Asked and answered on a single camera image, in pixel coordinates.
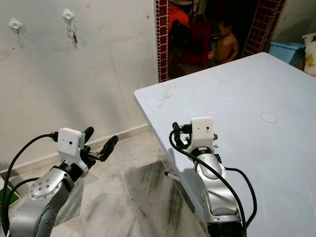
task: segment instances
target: blue container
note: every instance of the blue container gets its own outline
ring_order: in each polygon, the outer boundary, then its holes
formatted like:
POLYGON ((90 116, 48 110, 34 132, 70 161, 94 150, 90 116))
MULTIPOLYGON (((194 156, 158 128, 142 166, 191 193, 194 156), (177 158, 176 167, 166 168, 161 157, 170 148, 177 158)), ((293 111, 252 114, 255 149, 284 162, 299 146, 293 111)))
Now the blue container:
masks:
POLYGON ((294 67, 301 61, 305 54, 305 46, 300 43, 273 41, 270 46, 269 54, 294 67))

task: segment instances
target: white tabletop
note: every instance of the white tabletop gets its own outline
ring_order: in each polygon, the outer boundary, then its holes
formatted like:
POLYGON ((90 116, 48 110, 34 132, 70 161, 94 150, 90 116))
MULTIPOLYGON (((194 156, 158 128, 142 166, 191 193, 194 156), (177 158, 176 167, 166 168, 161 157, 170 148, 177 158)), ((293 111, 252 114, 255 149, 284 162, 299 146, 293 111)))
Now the white tabletop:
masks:
MULTIPOLYGON (((257 196, 248 236, 316 235, 315 78, 260 53, 139 89, 135 98, 202 220, 193 163, 172 149, 168 136, 175 121, 210 116, 223 165, 243 170, 257 196)), ((237 173, 227 179, 247 219, 249 189, 237 173)))

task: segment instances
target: child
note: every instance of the child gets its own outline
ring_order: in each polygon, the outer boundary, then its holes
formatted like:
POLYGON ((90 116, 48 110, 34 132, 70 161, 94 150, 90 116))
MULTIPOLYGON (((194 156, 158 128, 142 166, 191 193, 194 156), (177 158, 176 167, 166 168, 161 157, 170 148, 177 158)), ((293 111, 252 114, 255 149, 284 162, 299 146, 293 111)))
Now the child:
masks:
POLYGON ((211 60, 212 66, 232 62, 239 52, 239 44, 232 33, 232 25, 227 21, 220 21, 218 24, 220 39, 217 46, 208 53, 207 58, 211 60))

